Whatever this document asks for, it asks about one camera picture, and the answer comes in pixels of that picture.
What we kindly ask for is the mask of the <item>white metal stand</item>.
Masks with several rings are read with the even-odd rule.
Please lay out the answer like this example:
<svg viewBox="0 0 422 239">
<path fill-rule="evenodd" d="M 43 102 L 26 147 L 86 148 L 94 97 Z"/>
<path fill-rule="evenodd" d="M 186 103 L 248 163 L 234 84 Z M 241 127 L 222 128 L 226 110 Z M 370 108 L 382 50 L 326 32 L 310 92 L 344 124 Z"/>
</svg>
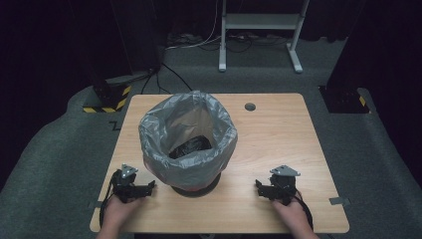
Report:
<svg viewBox="0 0 422 239">
<path fill-rule="evenodd" d="M 304 69 L 299 60 L 296 47 L 306 19 L 311 0 L 303 0 L 302 10 L 298 14 L 243 14 L 228 13 L 227 0 L 222 0 L 221 37 L 218 70 L 227 70 L 226 32 L 228 30 L 292 30 L 293 39 L 286 44 L 294 71 L 301 74 Z"/>
</svg>

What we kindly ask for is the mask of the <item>person's left hand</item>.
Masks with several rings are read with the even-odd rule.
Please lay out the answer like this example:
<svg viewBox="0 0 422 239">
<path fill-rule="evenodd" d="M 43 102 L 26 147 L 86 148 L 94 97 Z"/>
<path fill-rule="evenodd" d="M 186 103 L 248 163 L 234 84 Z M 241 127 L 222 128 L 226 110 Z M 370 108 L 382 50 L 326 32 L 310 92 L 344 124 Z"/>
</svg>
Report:
<svg viewBox="0 0 422 239">
<path fill-rule="evenodd" d="M 123 203 L 119 198 L 113 195 L 105 208 L 105 215 L 101 231 L 120 232 L 120 229 L 127 219 L 139 208 L 144 202 L 144 198 L 132 199 L 127 203 Z"/>
</svg>

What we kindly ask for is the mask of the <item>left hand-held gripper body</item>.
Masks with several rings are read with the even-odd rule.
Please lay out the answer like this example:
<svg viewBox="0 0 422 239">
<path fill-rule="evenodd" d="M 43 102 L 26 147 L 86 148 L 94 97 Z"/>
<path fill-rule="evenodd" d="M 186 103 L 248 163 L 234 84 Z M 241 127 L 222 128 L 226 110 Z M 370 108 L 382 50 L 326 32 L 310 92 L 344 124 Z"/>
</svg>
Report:
<svg viewBox="0 0 422 239">
<path fill-rule="evenodd" d="M 137 199 L 134 198 L 135 191 L 145 190 L 145 186 L 134 185 L 137 172 L 137 168 L 124 163 L 111 177 L 112 192 L 123 203 L 127 203 L 129 199 Z"/>
</svg>

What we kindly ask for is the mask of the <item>dark curtain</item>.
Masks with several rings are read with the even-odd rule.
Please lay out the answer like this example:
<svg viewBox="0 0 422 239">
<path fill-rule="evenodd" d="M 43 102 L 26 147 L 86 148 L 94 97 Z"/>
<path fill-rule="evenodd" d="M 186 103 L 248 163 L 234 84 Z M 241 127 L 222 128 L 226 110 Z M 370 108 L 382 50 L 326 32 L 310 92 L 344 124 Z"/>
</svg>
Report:
<svg viewBox="0 0 422 239">
<path fill-rule="evenodd" d="M 325 86 L 369 90 L 396 150 L 422 186 L 422 0 L 360 0 Z"/>
<path fill-rule="evenodd" d="M 0 102 L 57 103 L 152 66 L 147 44 L 179 19 L 202 35 L 216 0 L 0 0 Z"/>
</svg>

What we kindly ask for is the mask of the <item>dark round trash bin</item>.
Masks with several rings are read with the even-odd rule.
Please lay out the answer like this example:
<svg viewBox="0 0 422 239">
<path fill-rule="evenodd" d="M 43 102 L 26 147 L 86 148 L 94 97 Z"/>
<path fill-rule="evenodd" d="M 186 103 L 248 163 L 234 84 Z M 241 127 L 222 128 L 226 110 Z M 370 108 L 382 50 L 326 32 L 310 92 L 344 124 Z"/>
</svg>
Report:
<svg viewBox="0 0 422 239">
<path fill-rule="evenodd" d="M 215 189 L 215 187 L 218 185 L 219 181 L 221 178 L 221 174 L 218 174 L 214 180 L 206 187 L 195 190 L 195 191 L 187 191 L 187 190 L 183 190 L 180 188 L 177 188 L 175 186 L 172 186 L 172 189 L 180 194 L 181 196 L 184 197 L 189 197 L 189 198 L 196 198 L 196 197 L 202 197 L 208 193 L 210 193 L 211 191 L 213 191 Z"/>
</svg>

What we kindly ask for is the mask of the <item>bin with grey plastic liner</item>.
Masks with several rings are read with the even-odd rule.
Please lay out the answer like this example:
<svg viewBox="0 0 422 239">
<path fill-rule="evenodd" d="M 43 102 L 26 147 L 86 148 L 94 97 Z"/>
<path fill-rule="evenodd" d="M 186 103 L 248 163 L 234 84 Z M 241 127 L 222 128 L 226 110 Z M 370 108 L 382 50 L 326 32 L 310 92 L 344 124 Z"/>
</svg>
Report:
<svg viewBox="0 0 422 239">
<path fill-rule="evenodd" d="M 238 140 L 223 105 L 199 91 L 162 101 L 144 115 L 138 131 L 145 167 L 163 183 L 185 191 L 210 185 L 226 168 Z M 206 137 L 211 147 L 170 157 L 171 151 L 196 136 Z"/>
</svg>

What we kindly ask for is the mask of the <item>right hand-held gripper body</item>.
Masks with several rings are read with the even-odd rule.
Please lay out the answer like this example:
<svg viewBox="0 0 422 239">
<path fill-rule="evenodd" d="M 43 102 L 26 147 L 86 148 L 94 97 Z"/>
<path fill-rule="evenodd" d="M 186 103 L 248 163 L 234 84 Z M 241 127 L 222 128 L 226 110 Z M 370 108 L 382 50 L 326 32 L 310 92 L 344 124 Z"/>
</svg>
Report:
<svg viewBox="0 0 422 239">
<path fill-rule="evenodd" d="M 296 177 L 301 174 L 287 165 L 281 165 L 270 170 L 270 200 L 280 200 L 283 205 L 289 205 L 297 193 Z"/>
</svg>

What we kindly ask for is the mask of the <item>crumpled black plastic item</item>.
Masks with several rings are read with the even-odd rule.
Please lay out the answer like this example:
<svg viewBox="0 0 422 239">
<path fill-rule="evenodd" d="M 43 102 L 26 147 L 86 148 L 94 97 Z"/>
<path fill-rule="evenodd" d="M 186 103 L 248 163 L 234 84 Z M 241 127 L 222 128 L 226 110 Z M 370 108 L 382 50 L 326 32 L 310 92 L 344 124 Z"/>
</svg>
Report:
<svg viewBox="0 0 422 239">
<path fill-rule="evenodd" d="M 185 141 L 169 152 L 169 157 L 176 159 L 199 150 L 211 149 L 210 140 L 204 135 L 198 135 Z"/>
</svg>

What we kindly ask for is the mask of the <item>person's right hand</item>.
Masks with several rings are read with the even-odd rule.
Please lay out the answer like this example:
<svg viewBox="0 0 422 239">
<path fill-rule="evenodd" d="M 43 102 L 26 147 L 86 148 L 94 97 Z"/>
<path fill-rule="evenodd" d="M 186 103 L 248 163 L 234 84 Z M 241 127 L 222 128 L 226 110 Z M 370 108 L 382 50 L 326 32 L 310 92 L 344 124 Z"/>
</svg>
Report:
<svg viewBox="0 0 422 239">
<path fill-rule="evenodd" d="M 273 200 L 272 205 L 290 232 L 313 231 L 301 204 L 293 199 L 289 205 Z"/>
</svg>

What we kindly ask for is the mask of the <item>black yellow striped base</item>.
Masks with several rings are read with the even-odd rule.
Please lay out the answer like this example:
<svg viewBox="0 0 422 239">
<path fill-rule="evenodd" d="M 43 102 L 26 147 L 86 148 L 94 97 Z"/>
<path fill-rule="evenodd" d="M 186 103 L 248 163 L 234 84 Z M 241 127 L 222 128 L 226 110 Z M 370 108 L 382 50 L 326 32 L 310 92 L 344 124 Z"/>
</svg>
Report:
<svg viewBox="0 0 422 239">
<path fill-rule="evenodd" d="M 357 90 L 320 86 L 319 92 L 327 110 L 332 114 L 369 114 L 366 100 Z"/>
<path fill-rule="evenodd" d="M 83 103 L 85 113 L 116 113 L 125 105 L 131 86 L 109 86 L 105 90 L 91 87 Z"/>
</svg>

